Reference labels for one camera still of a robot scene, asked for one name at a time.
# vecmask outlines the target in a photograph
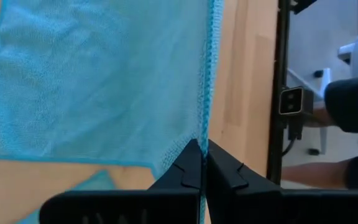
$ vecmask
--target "person's arm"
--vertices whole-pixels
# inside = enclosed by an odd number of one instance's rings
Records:
[[[324,189],[345,189],[349,161],[350,159],[283,167],[282,179]]]

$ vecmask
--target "black cable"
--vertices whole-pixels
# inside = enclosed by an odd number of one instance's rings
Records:
[[[293,144],[295,142],[295,139],[292,139],[288,146],[285,148],[285,150],[282,152],[282,156],[285,156],[292,148]]]

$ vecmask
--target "person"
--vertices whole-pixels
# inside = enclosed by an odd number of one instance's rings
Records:
[[[313,110],[313,120],[305,126],[339,126],[358,133],[358,78],[330,83],[324,104]],[[324,189],[358,189],[358,157],[284,167],[282,179]]]

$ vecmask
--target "blue microfiber towel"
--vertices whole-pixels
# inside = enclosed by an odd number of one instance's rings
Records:
[[[161,176],[190,139],[206,144],[220,8],[2,0],[0,159],[147,166]]]
[[[78,184],[71,190],[114,190],[115,186],[110,178],[109,172],[107,170],[101,170],[96,174],[92,175],[88,180]],[[26,218],[17,222],[18,224],[35,224],[39,223],[39,212],[35,212],[28,215]]]

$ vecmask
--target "wooden table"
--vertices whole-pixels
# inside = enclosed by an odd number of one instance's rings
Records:
[[[225,0],[210,138],[261,175],[267,168],[277,0]],[[141,167],[0,161],[0,223],[108,169],[120,189],[146,189]]]

